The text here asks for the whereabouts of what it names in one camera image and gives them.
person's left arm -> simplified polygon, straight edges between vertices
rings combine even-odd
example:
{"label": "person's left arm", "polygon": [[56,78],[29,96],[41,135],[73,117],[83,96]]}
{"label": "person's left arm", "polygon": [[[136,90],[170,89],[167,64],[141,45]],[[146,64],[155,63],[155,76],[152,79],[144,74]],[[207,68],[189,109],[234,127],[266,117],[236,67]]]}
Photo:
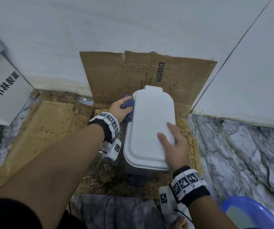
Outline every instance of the person's left arm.
{"label": "person's left arm", "polygon": [[[109,112],[120,123],[132,107],[120,109],[131,97],[113,103]],[[66,205],[104,140],[104,130],[90,124],[44,150],[0,187],[0,198],[19,201],[39,217],[43,228],[56,228]]]}

person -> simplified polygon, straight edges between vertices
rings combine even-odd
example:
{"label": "person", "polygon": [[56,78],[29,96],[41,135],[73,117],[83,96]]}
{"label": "person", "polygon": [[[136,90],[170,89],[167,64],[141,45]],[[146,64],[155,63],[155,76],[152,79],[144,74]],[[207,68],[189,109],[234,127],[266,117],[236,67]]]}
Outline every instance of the person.
{"label": "person", "polygon": [[[120,108],[130,98],[114,102],[109,109],[119,123],[132,111],[132,107]],[[189,165],[189,146],[176,125],[167,126],[176,144],[171,145],[162,133],[157,136],[166,162],[176,173]],[[19,170],[0,187],[0,228],[86,228],[65,209],[105,139],[100,124],[89,124],[56,142]],[[187,207],[196,229],[237,229],[209,195],[193,200]],[[184,218],[174,224],[176,229],[187,227]]]}

person's right arm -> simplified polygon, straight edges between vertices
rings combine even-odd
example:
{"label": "person's right arm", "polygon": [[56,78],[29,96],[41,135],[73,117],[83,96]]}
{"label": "person's right arm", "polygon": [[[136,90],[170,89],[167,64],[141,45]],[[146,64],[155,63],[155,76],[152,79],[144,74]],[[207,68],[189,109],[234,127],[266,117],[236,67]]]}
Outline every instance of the person's right arm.
{"label": "person's right arm", "polygon": [[[166,162],[175,172],[190,164],[189,145],[179,127],[169,122],[167,126],[175,137],[175,145],[171,145],[163,133],[157,136],[164,148]],[[200,197],[187,207],[196,229],[238,229],[210,196]]]}

hand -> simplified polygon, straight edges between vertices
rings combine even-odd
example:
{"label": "hand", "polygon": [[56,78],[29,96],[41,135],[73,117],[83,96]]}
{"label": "hand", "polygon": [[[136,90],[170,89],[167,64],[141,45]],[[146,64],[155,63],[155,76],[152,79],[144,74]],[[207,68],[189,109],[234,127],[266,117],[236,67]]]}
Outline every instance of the hand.
{"label": "hand", "polygon": [[188,223],[185,217],[178,217],[174,222],[172,229],[189,229]]}
{"label": "hand", "polygon": [[190,164],[189,145],[186,138],[181,134],[179,127],[167,123],[168,128],[175,137],[175,145],[171,145],[163,133],[158,133],[158,139],[164,148],[167,164],[175,172],[184,165]]}
{"label": "hand", "polygon": [[126,117],[127,114],[129,114],[132,110],[133,107],[127,107],[125,109],[121,109],[120,106],[122,104],[124,104],[126,101],[130,100],[132,97],[131,96],[127,96],[124,97],[114,103],[112,103],[112,105],[109,108],[109,112],[117,118],[118,122],[121,123],[124,118]]}

forearm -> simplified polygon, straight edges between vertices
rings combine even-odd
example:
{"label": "forearm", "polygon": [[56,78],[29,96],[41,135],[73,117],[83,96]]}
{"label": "forearm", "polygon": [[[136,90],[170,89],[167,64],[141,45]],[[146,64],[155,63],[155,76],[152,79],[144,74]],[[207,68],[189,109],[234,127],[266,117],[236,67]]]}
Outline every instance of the forearm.
{"label": "forearm", "polygon": [[194,200],[188,209],[196,229],[238,229],[210,196]]}
{"label": "forearm", "polygon": [[66,136],[7,181],[0,188],[0,198],[28,205],[44,228],[56,228],[103,140],[104,131],[97,124]]}

